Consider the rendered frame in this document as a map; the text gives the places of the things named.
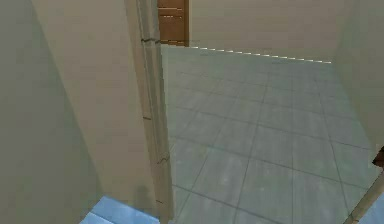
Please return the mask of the beige open room door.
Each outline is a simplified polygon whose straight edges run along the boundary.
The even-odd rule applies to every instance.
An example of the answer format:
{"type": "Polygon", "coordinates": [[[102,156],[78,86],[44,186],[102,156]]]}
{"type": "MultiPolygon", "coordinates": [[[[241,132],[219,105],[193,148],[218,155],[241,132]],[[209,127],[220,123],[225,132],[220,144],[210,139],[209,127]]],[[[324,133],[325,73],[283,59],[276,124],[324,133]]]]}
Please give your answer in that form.
{"type": "Polygon", "coordinates": [[[174,202],[157,0],[124,0],[160,224],[174,202]]]}

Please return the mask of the brown wooden room door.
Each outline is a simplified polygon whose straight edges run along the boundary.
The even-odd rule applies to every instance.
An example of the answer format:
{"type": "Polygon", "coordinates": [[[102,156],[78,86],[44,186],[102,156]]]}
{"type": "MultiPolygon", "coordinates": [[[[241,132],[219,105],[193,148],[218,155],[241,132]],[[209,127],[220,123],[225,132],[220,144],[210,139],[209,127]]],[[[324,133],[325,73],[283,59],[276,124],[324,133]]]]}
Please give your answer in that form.
{"type": "Polygon", "coordinates": [[[158,0],[158,17],[163,44],[189,46],[189,0],[158,0]]]}

